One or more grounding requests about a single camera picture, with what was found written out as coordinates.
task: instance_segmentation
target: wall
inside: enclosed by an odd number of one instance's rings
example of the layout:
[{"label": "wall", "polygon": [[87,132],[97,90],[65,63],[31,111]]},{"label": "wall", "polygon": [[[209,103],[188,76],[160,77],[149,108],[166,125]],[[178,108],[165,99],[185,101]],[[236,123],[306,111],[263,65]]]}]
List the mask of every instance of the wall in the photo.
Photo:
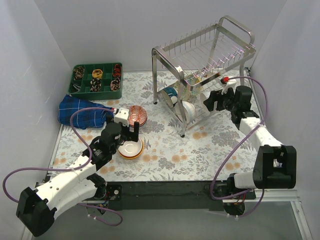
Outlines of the wall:
[{"label": "wall", "polygon": [[[320,239],[320,2],[284,5],[252,67],[269,94],[267,126],[297,150],[297,184],[313,239]],[[258,96],[263,103],[263,95]]]},{"label": "wall", "polygon": [[[0,179],[22,167],[47,167],[57,139],[58,104],[70,67],[34,1],[0,0]],[[19,198],[45,172],[13,175],[9,192]],[[21,239],[17,204],[0,191],[0,239]]]},{"label": "wall", "polygon": [[70,66],[122,62],[151,70],[151,49],[230,15],[259,50],[286,0],[35,0]]}]

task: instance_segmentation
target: dish rack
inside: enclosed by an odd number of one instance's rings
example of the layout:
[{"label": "dish rack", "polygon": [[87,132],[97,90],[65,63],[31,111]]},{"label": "dish rack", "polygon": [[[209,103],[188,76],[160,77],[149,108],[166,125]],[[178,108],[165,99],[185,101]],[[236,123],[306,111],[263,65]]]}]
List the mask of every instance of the dish rack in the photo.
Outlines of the dish rack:
[{"label": "dish rack", "polygon": [[[249,35],[249,42],[245,42],[237,35],[223,26],[227,20],[243,32]],[[165,44],[164,47],[156,46],[152,49],[152,79],[153,79],[153,103],[164,101],[161,90],[157,91],[157,60],[177,78],[177,105],[181,112],[181,118],[176,114],[174,107],[168,110],[180,123],[182,128],[180,136],[184,137],[186,131],[210,117],[213,113],[205,113],[199,106],[199,91],[212,91],[222,88],[223,84],[218,79],[228,71],[239,66],[240,76],[244,76],[245,62],[256,53],[255,35],[250,29],[234,18],[226,15],[219,22],[206,25],[200,30],[191,32],[175,42]],[[196,113],[192,121],[187,123],[183,107],[183,92],[192,94],[188,102],[195,105]]]}]

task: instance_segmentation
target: gray floor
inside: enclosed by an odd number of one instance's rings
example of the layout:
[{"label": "gray floor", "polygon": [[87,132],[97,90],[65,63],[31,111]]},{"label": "gray floor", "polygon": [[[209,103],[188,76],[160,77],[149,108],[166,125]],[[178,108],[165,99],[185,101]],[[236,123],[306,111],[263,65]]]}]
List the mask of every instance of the gray floor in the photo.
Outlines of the gray floor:
[{"label": "gray floor", "polygon": [[[255,203],[247,203],[249,209]],[[234,218],[207,213],[203,209],[125,210],[120,226],[110,227],[87,217],[75,206],[34,240],[300,240],[302,239],[290,202],[263,202],[251,215]],[[104,215],[115,222],[112,213]]]}]

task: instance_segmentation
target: plaid cloth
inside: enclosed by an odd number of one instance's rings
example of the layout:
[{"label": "plaid cloth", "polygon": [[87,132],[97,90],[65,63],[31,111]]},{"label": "plaid cloth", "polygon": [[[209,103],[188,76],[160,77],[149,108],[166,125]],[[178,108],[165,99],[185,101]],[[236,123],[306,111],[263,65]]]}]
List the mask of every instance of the plaid cloth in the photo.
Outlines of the plaid cloth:
[{"label": "plaid cloth", "polygon": [[[87,100],[82,100],[73,96],[65,95],[62,102],[59,104],[58,121],[63,125],[70,126],[70,118],[79,109],[90,107],[98,107],[103,109],[113,109],[112,107],[103,106],[102,104],[93,103]],[[87,110],[82,111],[73,118],[73,125],[76,128],[101,128],[107,119],[107,115],[112,115],[112,112],[105,110]]]}]

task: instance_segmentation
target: green tray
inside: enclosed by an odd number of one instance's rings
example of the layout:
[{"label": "green tray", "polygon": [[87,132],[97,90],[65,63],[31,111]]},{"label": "green tray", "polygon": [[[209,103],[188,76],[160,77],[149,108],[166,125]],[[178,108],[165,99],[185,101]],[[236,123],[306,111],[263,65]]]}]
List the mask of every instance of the green tray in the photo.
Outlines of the green tray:
[{"label": "green tray", "polygon": [[[112,76],[113,69],[116,64],[121,66],[121,79],[120,79],[120,89],[117,91],[111,91],[110,83],[112,80],[116,79]],[[85,99],[85,100],[108,100],[108,99],[120,99],[122,96],[122,87],[123,87],[123,71],[122,64],[120,62],[115,63],[100,63],[100,64],[79,64],[74,66],[73,69],[77,67],[84,68],[84,74],[82,79],[75,80],[75,72],[72,70],[72,77],[69,85],[68,93],[76,98]],[[95,69],[101,69],[103,71],[102,80],[101,80],[101,88],[98,92],[90,91],[92,80],[92,72]],[[80,91],[73,87],[74,84],[79,85]]]}]

